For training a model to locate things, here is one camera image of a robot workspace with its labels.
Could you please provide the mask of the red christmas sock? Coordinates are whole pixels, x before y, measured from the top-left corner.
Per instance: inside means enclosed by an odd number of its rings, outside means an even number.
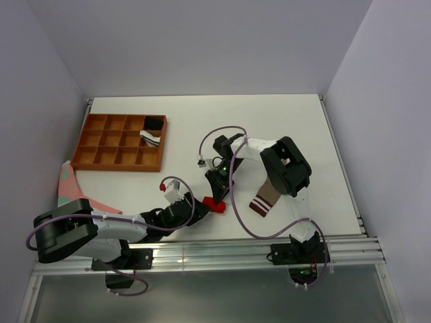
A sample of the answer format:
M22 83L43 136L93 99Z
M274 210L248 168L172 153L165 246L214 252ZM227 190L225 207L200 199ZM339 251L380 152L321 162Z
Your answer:
M215 199L210 196L205 196L202 203L210 208L213 213L222 214L226 210L226 203L224 201L215 202Z

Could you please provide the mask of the brown striped sock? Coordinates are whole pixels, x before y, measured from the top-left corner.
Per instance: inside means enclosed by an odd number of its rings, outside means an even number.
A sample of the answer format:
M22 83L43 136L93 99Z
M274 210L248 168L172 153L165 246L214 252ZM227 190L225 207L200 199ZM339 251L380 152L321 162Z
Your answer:
M275 189L267 176L248 207L262 218L265 218L281 197L282 194Z

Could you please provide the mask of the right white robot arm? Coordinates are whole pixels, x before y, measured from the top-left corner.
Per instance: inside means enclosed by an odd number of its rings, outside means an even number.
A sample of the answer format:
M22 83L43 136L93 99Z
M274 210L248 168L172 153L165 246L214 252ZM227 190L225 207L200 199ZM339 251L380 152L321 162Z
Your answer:
M290 252L298 262L308 261L320 247L325 247L322 230L310 218L308 187L312 169L290 137L262 140L240 133L230 138L222 135L214 140L213 149L221 162L217 166L210 166L205 177L211 187L214 203L218 204L229 196L234 214L248 235L259 240L270 240L293 229L289 235ZM284 197L292 209L292 222L270 236L253 233L236 207L233 175L244 160L259 162L266 171L266 180L249 207L264 217Z

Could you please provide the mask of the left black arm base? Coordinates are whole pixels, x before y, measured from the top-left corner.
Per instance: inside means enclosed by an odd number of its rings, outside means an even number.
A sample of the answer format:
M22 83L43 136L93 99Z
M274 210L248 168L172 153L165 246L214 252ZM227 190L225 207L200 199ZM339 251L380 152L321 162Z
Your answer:
M114 250L101 253L101 257L97 255L93 259L92 271L106 270L106 267L100 263L101 260L110 268L117 270L148 270L152 267L153 250L151 248Z

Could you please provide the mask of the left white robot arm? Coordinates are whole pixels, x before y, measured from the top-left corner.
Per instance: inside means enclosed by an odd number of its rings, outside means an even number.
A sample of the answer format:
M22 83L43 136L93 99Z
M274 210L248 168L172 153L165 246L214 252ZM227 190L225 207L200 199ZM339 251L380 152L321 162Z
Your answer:
M30 236L36 240L33 249L43 264L76 255L125 268L131 260L130 244L159 242L210 211L188 192L165 209L136 215L108 213L93 208L88 199L77 199L37 216Z

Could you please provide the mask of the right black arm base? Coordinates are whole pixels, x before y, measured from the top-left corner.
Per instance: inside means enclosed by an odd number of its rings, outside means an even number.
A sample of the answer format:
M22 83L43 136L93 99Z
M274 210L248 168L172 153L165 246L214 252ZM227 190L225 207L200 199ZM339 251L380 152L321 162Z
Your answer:
M322 242L316 246L304 244L272 244L267 260L274 265L324 264L331 261Z

